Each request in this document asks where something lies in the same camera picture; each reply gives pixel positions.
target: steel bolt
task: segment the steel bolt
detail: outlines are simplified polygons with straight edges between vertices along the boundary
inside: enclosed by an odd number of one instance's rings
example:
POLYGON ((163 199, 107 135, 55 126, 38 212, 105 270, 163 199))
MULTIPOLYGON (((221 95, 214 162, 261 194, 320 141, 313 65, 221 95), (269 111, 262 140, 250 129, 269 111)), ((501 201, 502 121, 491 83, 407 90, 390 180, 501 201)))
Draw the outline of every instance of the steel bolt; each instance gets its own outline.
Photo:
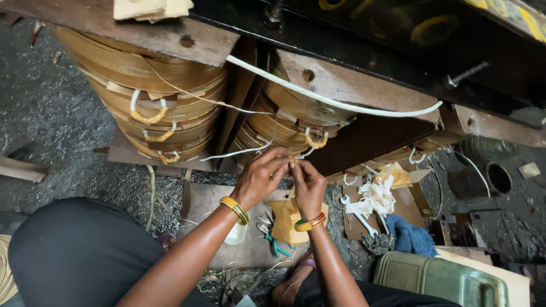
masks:
POLYGON ((282 7, 284 0, 273 0, 262 14, 262 21, 269 29, 278 29, 281 26, 282 7))
POLYGON ((444 83, 451 87, 457 87, 459 85, 459 82, 468 78, 469 76, 483 70, 484 68, 488 68, 490 66, 489 62, 483 61, 480 64, 456 75, 455 77, 451 78, 450 75, 447 75, 444 80, 444 83))

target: bangle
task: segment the bangle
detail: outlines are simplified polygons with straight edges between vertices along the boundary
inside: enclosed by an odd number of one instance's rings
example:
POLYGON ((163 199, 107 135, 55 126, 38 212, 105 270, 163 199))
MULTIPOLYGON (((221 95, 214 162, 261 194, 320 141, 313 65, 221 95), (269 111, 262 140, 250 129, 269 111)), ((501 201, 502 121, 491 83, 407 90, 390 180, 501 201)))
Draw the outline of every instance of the bangle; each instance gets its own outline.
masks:
POLYGON ((326 221, 326 215, 324 214, 324 212, 321 212, 321 214, 319 214, 316 219, 313 219, 307 223, 304 223, 303 220, 299 220, 296 224, 294 224, 294 229, 297 232, 310 231, 311 229, 324 223, 324 221, 326 221))
POLYGON ((224 196, 220 199, 220 203, 230 207, 237 214, 243 225, 248 224, 248 214, 233 198, 224 196))

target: woman's right hand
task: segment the woman's right hand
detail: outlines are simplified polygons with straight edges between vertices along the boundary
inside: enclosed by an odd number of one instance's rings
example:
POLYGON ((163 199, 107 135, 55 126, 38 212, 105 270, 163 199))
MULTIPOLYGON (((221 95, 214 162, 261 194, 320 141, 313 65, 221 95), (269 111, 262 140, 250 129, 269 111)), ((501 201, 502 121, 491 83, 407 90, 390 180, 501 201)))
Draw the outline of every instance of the woman's right hand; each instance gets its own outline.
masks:
POLYGON ((309 161, 290 162, 290 169, 296 184, 296 204, 304 222, 321 214, 322 200, 328 180, 309 161))

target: white lead wire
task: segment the white lead wire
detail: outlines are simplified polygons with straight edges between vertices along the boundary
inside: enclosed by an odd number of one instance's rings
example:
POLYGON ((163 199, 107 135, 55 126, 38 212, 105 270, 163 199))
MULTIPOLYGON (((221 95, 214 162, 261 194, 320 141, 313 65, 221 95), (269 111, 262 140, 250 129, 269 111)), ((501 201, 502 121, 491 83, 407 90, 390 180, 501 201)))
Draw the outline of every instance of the white lead wire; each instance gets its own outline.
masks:
POLYGON ((358 107, 356 105, 351 105, 351 104, 347 104, 347 103, 342 103, 342 102, 339 102, 339 101, 335 101, 333 99, 330 99, 330 98, 326 98, 322 95, 319 95, 317 93, 314 93, 314 92, 311 92, 309 90, 306 90, 302 87, 299 87, 297 86, 296 84, 292 84, 286 80, 283 80, 277 76, 274 76, 264 70, 261 70, 259 69, 258 67, 255 67, 255 66, 252 66, 244 61, 241 61, 240 59, 232 56, 232 55, 228 55, 228 57, 226 58, 226 60, 228 62, 231 62, 235 65, 238 65, 238 66, 241 66, 242 68, 246 68, 250 71, 252 71, 253 73, 256 73, 268 80, 271 80, 279 85, 282 85, 286 88, 289 88, 295 92, 298 92, 298 93, 301 93, 305 96, 308 96, 308 97, 311 97, 313 99, 316 99, 318 101, 321 101, 321 102, 324 102, 325 104, 329 104, 329 105, 332 105, 334 107, 338 107, 340 109, 345 109, 345 110, 349 110, 349 111, 353 111, 353 112, 358 112, 358 113, 364 113, 364 114, 371 114, 371 115, 379 115, 379 116, 386 116, 386 117, 413 117, 413 116, 418 116, 418 115, 422 115, 422 114, 426 114, 426 113, 430 113, 436 109, 438 109, 438 107, 442 104, 442 101, 438 101, 435 105, 429 107, 429 108, 426 108, 424 110, 419 110, 419 111, 412 111, 412 112, 396 112, 396 111, 385 111, 385 110, 376 110, 376 109, 370 109, 370 108, 363 108, 363 107, 358 107))

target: nut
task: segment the nut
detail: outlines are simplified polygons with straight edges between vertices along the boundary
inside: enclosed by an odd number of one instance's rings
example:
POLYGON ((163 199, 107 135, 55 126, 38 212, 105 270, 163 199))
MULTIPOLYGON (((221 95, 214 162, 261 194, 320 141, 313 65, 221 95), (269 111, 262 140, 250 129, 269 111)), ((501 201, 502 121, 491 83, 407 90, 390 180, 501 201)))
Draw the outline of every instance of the nut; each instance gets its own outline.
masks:
POLYGON ((269 12, 269 7, 266 7, 262 14, 262 21, 268 29, 278 29, 281 27, 281 18, 272 16, 269 12))

